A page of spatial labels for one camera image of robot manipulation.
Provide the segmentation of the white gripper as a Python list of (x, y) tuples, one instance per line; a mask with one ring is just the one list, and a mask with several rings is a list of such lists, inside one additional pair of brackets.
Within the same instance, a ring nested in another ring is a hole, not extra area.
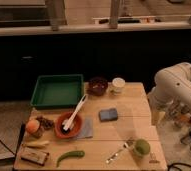
[(152, 97), (149, 97), (148, 101), (151, 109), (151, 122), (156, 126), (160, 120), (160, 112), (164, 110), (165, 104)]

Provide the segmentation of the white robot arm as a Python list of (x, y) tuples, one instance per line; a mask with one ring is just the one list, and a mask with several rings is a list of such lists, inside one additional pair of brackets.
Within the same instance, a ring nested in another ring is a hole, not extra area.
[(157, 125), (160, 111), (174, 101), (182, 102), (191, 110), (191, 63), (182, 62), (159, 70), (154, 77), (155, 86), (147, 94), (151, 109), (151, 122)]

